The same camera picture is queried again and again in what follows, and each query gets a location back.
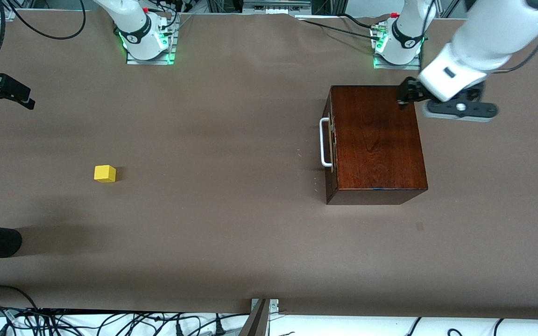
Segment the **dark brown wooden cabinet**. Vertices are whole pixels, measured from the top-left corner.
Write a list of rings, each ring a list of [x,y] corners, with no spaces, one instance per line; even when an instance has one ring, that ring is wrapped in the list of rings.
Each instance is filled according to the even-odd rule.
[[[337,191],[328,205],[400,205],[428,190],[416,110],[397,86],[334,85]]]

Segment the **yellow cube block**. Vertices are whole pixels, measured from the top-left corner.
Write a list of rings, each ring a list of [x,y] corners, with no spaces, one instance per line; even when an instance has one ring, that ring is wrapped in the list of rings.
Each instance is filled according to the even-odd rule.
[[[100,183],[112,183],[117,180],[117,170],[111,165],[94,167],[93,179]]]

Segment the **brown table cover sheet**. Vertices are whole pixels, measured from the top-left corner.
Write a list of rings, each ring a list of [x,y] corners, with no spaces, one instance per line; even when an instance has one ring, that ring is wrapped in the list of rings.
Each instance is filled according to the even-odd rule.
[[[197,15],[166,66],[126,64],[105,11],[72,40],[9,22],[0,285],[42,308],[538,319],[538,53],[494,75],[488,123],[417,115],[429,189],[325,202],[333,85],[398,85],[360,38],[288,15]],[[100,183],[94,167],[117,180]]]

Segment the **dark grey metal post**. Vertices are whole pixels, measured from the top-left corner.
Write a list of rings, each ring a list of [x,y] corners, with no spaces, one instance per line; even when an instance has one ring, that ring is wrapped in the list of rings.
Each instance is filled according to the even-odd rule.
[[[271,309],[272,304],[270,299],[263,298],[256,300],[238,336],[267,336]]]

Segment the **small metal corner bracket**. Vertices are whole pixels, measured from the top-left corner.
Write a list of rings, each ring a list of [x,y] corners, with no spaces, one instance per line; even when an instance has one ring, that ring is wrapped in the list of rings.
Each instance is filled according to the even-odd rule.
[[[251,311],[255,309],[256,305],[260,303],[260,301],[261,301],[260,298],[253,298],[251,300]],[[268,309],[269,309],[270,315],[279,314],[280,309],[279,309],[278,299],[265,299],[265,301],[266,301],[266,306],[269,307]]]

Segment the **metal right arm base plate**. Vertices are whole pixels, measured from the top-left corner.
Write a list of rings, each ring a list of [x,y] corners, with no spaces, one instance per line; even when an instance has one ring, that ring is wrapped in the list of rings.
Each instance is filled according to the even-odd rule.
[[[127,51],[126,64],[169,65],[177,51],[177,24],[165,17],[151,21],[149,32],[137,39],[134,35],[121,33],[122,46]]]

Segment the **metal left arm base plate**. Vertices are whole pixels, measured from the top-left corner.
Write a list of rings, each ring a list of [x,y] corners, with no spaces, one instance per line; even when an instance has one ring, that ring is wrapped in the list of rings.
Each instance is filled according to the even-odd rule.
[[[419,40],[398,40],[385,26],[371,31],[375,40],[372,44],[373,67],[383,70],[418,70],[421,63],[421,45]]]

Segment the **light wood drawer white handle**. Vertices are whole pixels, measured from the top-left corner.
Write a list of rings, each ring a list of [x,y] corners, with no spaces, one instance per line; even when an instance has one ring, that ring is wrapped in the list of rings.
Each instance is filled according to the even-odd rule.
[[[322,117],[319,121],[320,160],[325,168],[326,202],[329,203],[337,191],[337,155],[333,124],[332,96],[328,94]]]

